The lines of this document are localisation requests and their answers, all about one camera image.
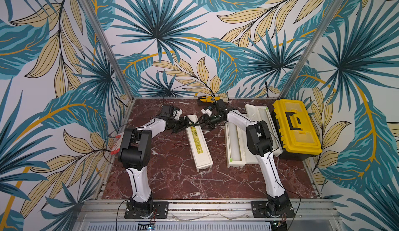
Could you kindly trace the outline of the dispenser tray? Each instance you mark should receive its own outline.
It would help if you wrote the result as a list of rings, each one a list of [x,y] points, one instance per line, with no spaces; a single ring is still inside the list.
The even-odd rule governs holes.
[[[226,123],[224,129],[227,167],[243,168],[246,165],[246,155],[244,151],[242,130],[232,123]]]

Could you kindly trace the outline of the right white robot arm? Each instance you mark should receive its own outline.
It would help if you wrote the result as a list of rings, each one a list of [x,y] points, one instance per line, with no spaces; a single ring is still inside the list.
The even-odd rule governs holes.
[[[238,110],[229,107],[223,100],[217,100],[208,108],[202,109],[203,115],[191,126],[208,126],[226,122],[236,125],[246,132],[247,148],[259,162],[266,184],[269,201],[283,204],[289,201],[289,195],[282,186],[273,158],[273,135],[265,121],[251,120]]]

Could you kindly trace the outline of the white dispenser box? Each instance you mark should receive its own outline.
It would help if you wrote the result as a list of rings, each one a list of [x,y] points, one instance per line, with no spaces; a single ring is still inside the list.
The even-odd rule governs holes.
[[[246,131],[237,127],[240,149],[244,152],[244,161],[246,165],[259,164],[255,155],[253,155],[247,147]]]
[[[186,128],[186,133],[197,172],[203,169],[211,168],[213,165],[213,160],[201,126],[188,127]]]

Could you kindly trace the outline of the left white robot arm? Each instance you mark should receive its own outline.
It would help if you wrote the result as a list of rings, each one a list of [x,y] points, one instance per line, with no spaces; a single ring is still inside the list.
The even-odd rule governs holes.
[[[119,139],[117,158],[128,172],[133,191],[132,200],[139,203],[150,200],[152,191],[148,183],[147,165],[151,157],[152,139],[166,130],[174,133],[184,130],[188,124],[181,115],[180,108],[163,105],[161,112],[148,123],[126,128],[123,132]]]

